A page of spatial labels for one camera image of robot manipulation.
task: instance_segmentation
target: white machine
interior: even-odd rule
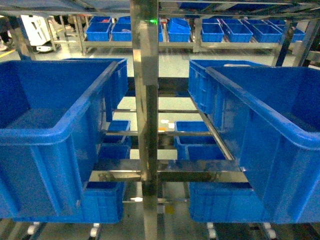
[[[53,51],[45,19],[41,16],[31,15],[22,15],[21,19],[34,52],[47,53]],[[53,38],[57,38],[56,31],[50,24],[49,21]]]

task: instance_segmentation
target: blue plastic bin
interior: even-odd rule
[[[202,24],[201,37],[203,42],[221,43],[224,35],[220,24]]]
[[[130,147],[110,144],[103,146],[99,159],[128,159]],[[116,224],[123,217],[124,182],[89,182],[83,192],[80,207],[70,216],[45,216],[14,218],[17,222],[41,223],[101,223]]]
[[[277,29],[282,33],[286,26],[283,25],[276,25]],[[295,29],[294,34],[293,34],[293,38],[292,38],[292,43],[295,43],[296,41],[303,41],[305,38],[305,33],[301,30],[299,30],[298,28]]]
[[[232,18],[220,18],[220,23],[222,25],[225,24],[242,24],[242,22],[238,19],[232,19]]]
[[[191,60],[189,66],[189,82],[188,91],[197,103],[198,108],[208,114],[208,117],[212,120],[213,105],[212,95],[215,95],[215,91],[211,92],[209,88],[210,78],[206,73],[207,67],[224,67],[224,66],[261,66],[259,63],[243,60]]]
[[[249,43],[254,35],[243,24],[223,24],[222,29],[232,43]]]
[[[112,81],[111,85],[106,86],[105,92],[105,107],[106,107],[106,121],[111,122],[114,111],[117,109],[118,104],[121,102],[123,97],[126,95],[128,85],[128,71],[127,71],[127,60],[124,58],[68,58],[65,60],[69,61],[91,61],[91,62],[105,62],[105,61],[116,61],[118,66],[116,71],[110,78]]]
[[[176,121],[175,131],[183,132],[208,132],[203,121]],[[177,149],[178,160],[186,159],[186,146],[190,145],[215,145],[216,141],[212,136],[174,136],[174,147]]]
[[[105,42],[109,41],[110,23],[93,22],[85,31],[88,41]]]
[[[253,25],[251,31],[259,43],[278,43],[282,33],[271,25]]]
[[[0,63],[1,217],[77,210],[98,159],[105,88],[117,67],[111,61]]]
[[[190,182],[190,216],[200,223],[263,223],[271,219],[248,183]]]
[[[163,30],[162,30],[162,25],[161,22],[159,22],[159,42],[163,42],[164,41],[164,36],[163,36]]]
[[[113,120],[108,130],[109,131],[130,131],[131,121],[126,120]],[[106,135],[103,142],[105,144],[121,144],[131,147],[131,137],[123,135]]]
[[[109,16],[94,16],[90,20],[90,24],[92,23],[111,23],[111,18]]]
[[[171,18],[168,22],[168,31],[171,33],[190,34],[189,23],[182,18]]]
[[[118,24],[131,24],[130,16],[121,16],[118,18]]]
[[[116,23],[111,30],[112,40],[116,42],[132,41],[131,24]]]
[[[202,19],[203,24],[219,24],[220,22],[218,21],[217,18],[204,18]]]
[[[268,25],[265,21],[258,19],[243,19],[242,22],[248,27],[248,29],[250,29],[251,32],[253,32],[254,25]]]
[[[213,124],[274,222],[319,222],[320,71],[262,66],[207,72],[219,113]]]

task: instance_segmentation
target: green indicator light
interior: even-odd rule
[[[158,20],[157,19],[151,19],[149,20],[150,23],[152,24],[158,24]]]

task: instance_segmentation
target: metal shelf frame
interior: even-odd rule
[[[158,78],[159,66],[159,48],[169,47],[182,48],[181,44],[163,42],[158,43],[158,24],[155,20],[159,17],[183,17],[188,16],[246,16],[252,19],[287,19],[287,30],[284,31],[281,44],[260,45],[260,48],[276,48],[273,66],[282,66],[287,54],[289,45],[293,37],[293,31],[296,22],[300,20],[311,20],[307,29],[306,37],[303,40],[302,47],[294,62],[295,66],[307,66],[308,61],[318,59],[319,54],[314,51],[315,43],[319,44],[320,31],[320,10],[317,0],[205,0],[202,3],[210,3],[210,6],[204,10],[191,11],[174,8],[178,2],[196,3],[196,0],[130,0],[129,9],[95,9],[86,3],[85,0],[75,0],[82,10],[63,10],[58,8],[50,9],[32,9],[23,7],[0,7],[0,14],[9,16],[11,25],[10,32],[13,41],[16,43],[17,51],[22,60],[36,60],[33,50],[30,46],[26,30],[18,15],[36,15],[40,12],[51,15],[63,14],[90,14],[94,16],[104,16],[112,14],[131,15],[132,43],[110,43],[110,47],[132,48],[133,67],[134,67],[134,85],[137,114],[137,132],[106,132],[111,135],[132,135],[138,138],[138,148],[140,159],[138,160],[118,160],[110,165],[97,164],[92,172],[92,181],[134,181],[142,183],[143,210],[144,210],[144,233],[146,240],[157,240],[158,236],[158,217],[157,206],[158,197],[162,192],[162,182],[246,182],[247,179],[214,126],[208,120],[207,116],[199,111],[202,119],[209,129],[209,133],[214,137],[222,150],[226,160],[213,159],[211,161],[185,162],[183,165],[177,164],[175,160],[158,160],[157,150],[161,146],[161,139],[172,138],[174,135],[192,134],[207,135],[207,132],[165,132],[158,133],[158,97],[161,95],[175,95],[175,79],[166,82],[162,86],[163,79]],[[272,5],[267,9],[256,11],[232,11],[228,10],[235,4],[268,4]],[[234,48],[236,44],[231,43],[213,43],[206,45],[200,41],[200,28],[202,18],[195,19],[195,39],[197,46],[186,43],[185,47],[200,50],[200,48]],[[80,39],[84,40],[83,32],[79,29],[80,21],[74,17],[74,22]],[[87,43],[80,41],[81,48],[100,47],[99,42]],[[104,47],[109,47],[108,42],[104,42]],[[255,43],[248,43],[248,48],[256,48]]]

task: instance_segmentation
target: floor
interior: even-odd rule
[[[131,50],[123,49],[93,49],[85,56],[86,58],[127,58],[128,76],[133,77],[133,58]],[[40,61],[55,61],[67,58],[83,58],[81,49],[77,45],[68,47],[63,44],[57,52],[39,53],[36,59]],[[271,65],[273,54],[268,50],[211,50],[202,53],[192,53],[191,50],[167,49],[159,54],[159,76],[160,77],[184,77],[189,75],[189,60],[248,60],[265,65]],[[292,66],[295,56],[288,55],[285,66]],[[0,53],[0,62],[19,60],[16,51]],[[118,106],[119,109],[135,109],[135,99],[125,97]],[[166,110],[194,110],[195,107],[189,98],[160,98],[159,109]],[[137,130],[137,119],[135,113],[115,113],[115,120],[131,120],[131,130]],[[173,130],[172,124],[177,120],[200,121],[198,114],[159,114],[159,128],[167,131]],[[132,159],[139,158],[138,150],[132,150]],[[176,159],[176,150],[159,150],[159,159]],[[127,192],[127,198],[141,196],[141,186],[132,184]],[[168,183],[166,185],[168,198],[184,198],[184,186],[182,183]],[[160,214],[159,238],[166,240],[206,240],[208,231],[204,223],[193,222],[189,217],[188,203],[175,202],[171,211]],[[121,223],[104,225],[101,240],[143,240],[144,218],[141,203],[125,203],[125,216]],[[90,224],[57,224],[48,223],[39,240],[86,240],[91,229]],[[216,224],[220,240],[251,240],[266,239],[262,231],[250,228],[247,224]],[[294,225],[275,226],[278,239],[281,240],[306,240],[308,238],[299,227]]]

